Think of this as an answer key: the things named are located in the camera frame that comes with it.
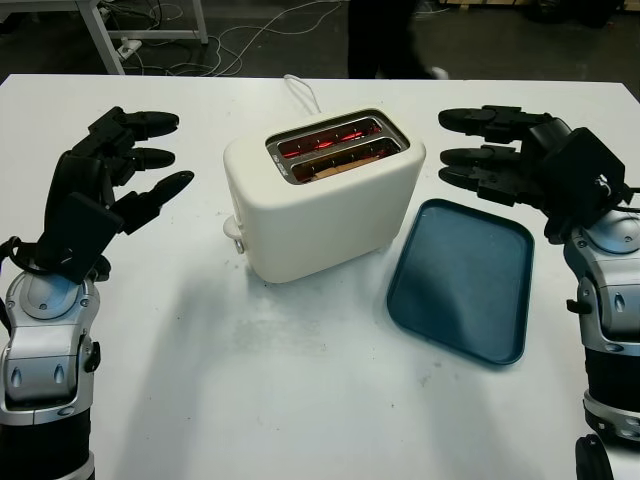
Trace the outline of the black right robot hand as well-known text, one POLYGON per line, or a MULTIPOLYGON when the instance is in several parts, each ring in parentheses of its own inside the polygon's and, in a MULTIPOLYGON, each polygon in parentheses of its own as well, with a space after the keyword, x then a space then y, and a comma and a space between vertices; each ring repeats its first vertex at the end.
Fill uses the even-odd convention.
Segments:
POLYGON ((496 105, 446 109, 438 114, 438 122, 447 130, 486 141, 477 148, 442 151, 441 180, 494 203, 529 205, 547 217, 544 235, 549 243, 567 241, 572 221, 542 174, 543 160, 572 132, 566 122, 549 113, 496 105))

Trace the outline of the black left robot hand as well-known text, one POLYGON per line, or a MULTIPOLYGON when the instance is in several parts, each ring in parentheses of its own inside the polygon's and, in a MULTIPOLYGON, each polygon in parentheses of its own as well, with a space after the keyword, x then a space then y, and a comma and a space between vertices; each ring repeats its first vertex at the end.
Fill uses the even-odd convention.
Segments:
POLYGON ((152 190, 131 191, 120 199, 114 189, 137 172, 169 167, 175 155, 166 150, 138 147, 138 142, 177 130, 179 117, 159 111, 127 113, 116 106, 88 127, 89 134, 58 160, 52 178, 39 239, 60 249, 66 235, 87 244, 84 236, 107 229, 106 240, 117 233, 133 234, 160 214, 194 179, 179 171, 160 180, 152 190))

